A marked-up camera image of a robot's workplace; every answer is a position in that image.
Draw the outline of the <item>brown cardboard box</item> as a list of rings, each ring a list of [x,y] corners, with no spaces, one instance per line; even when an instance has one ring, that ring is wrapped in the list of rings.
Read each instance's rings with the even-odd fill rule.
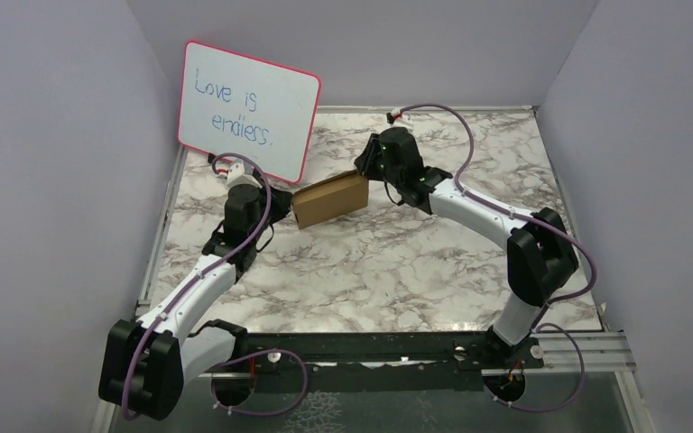
[[[292,211],[303,230],[366,207],[368,197],[368,179],[351,170],[295,192]]]

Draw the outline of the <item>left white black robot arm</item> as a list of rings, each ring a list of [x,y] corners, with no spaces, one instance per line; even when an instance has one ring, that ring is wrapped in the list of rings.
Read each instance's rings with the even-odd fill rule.
[[[118,320],[106,339],[98,396],[128,415],[163,420],[184,385],[209,367],[244,365],[244,328],[223,320],[193,328],[219,296],[232,288],[261,252],[261,234],[291,211],[292,194],[237,185],[228,191],[225,217],[201,249],[188,277],[137,320]]]

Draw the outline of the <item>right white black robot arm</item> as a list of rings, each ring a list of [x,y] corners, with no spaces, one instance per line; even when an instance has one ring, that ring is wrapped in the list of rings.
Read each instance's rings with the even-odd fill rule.
[[[545,207],[523,221],[510,211],[490,208],[484,195],[466,196],[451,173],[423,162],[405,127],[371,134],[355,167],[366,179],[393,186],[401,203],[457,222],[505,251],[512,292],[487,330],[485,357],[498,367],[516,360],[550,296],[578,270],[578,257],[559,214]]]

